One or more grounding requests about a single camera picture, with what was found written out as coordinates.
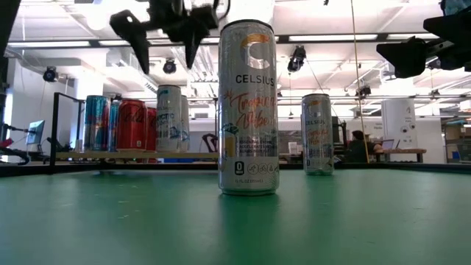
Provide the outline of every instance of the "fluorescent light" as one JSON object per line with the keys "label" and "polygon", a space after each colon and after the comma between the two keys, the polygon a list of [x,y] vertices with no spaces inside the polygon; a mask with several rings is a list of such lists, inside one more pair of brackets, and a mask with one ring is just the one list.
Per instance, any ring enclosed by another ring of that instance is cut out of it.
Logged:
{"label": "fluorescent light", "polygon": [[10,42],[12,48],[60,48],[60,47],[88,47],[88,41],[36,41],[36,42]]}
{"label": "fluorescent light", "polygon": [[100,40],[101,46],[129,46],[130,44],[125,40]]}
{"label": "fluorescent light", "polygon": [[204,38],[201,43],[219,43],[219,37]]}
{"label": "fluorescent light", "polygon": [[[376,34],[356,35],[356,40],[375,40]],[[335,41],[335,40],[354,40],[354,35],[306,35],[306,36],[290,36],[290,41]]]}
{"label": "fluorescent light", "polygon": [[421,39],[436,39],[436,35],[431,33],[419,33],[419,34],[389,34],[388,40],[407,40],[412,37],[417,37]]}
{"label": "fluorescent light", "polygon": [[171,41],[169,39],[151,39],[149,42],[152,45],[159,45],[159,44],[171,44]]}

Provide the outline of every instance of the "aluminum can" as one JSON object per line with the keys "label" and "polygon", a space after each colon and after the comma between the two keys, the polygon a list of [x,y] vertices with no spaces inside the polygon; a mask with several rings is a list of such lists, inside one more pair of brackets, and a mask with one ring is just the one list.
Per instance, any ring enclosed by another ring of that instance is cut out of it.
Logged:
{"label": "aluminum can", "polygon": [[188,99],[182,96],[182,125],[181,135],[182,144],[180,145],[180,152],[187,152],[190,148],[190,110],[188,106]]}
{"label": "aluminum can", "polygon": [[119,106],[118,151],[139,151],[146,149],[146,104],[137,99],[124,99]]}
{"label": "aluminum can", "polygon": [[110,126],[108,127],[108,152],[117,152],[116,139],[118,132],[118,115],[121,101],[115,100],[110,107]]}
{"label": "aluminum can", "polygon": [[219,42],[219,187],[272,194],[279,186],[277,75],[273,29],[230,23]]}
{"label": "aluminum can", "polygon": [[108,150],[110,99],[106,96],[87,96],[85,100],[85,151]]}
{"label": "aluminum can", "polygon": [[306,174],[333,173],[333,134],[327,94],[302,98],[302,140]]}
{"label": "aluminum can", "polygon": [[159,85],[157,89],[157,152],[180,151],[181,97],[176,85]]}
{"label": "aluminum can", "polygon": [[146,152],[155,152],[157,143],[157,109],[155,107],[147,108],[146,131]]}

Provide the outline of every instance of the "green table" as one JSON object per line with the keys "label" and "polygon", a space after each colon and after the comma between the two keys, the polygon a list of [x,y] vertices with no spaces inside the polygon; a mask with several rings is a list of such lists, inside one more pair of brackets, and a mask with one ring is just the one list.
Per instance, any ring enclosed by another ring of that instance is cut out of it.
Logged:
{"label": "green table", "polygon": [[471,176],[282,171],[275,195],[215,172],[0,179],[0,264],[469,264]]}

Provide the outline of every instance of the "wooden shelf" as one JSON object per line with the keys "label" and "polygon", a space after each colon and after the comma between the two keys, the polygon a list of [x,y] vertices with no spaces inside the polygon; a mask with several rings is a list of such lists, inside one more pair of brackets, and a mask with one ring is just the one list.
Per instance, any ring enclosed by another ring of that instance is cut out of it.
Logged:
{"label": "wooden shelf", "polygon": [[114,158],[114,159],[133,159],[133,158],[199,158],[199,159],[217,159],[218,153],[154,153],[154,152],[57,152],[56,158]]}

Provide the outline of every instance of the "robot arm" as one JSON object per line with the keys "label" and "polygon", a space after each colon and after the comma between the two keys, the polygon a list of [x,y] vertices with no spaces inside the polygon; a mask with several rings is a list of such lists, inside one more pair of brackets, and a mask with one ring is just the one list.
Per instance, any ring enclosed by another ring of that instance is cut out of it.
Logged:
{"label": "robot arm", "polygon": [[171,42],[185,45],[186,65],[191,68],[201,40],[209,36],[211,29],[217,29],[220,20],[229,13],[230,0],[222,18],[216,15],[218,5],[219,0],[215,0],[212,6],[206,4],[187,12],[183,0],[150,0],[149,21],[140,22],[129,10],[124,10],[111,16],[110,25],[119,37],[130,43],[145,74],[149,73],[146,32],[156,29],[162,29]]}

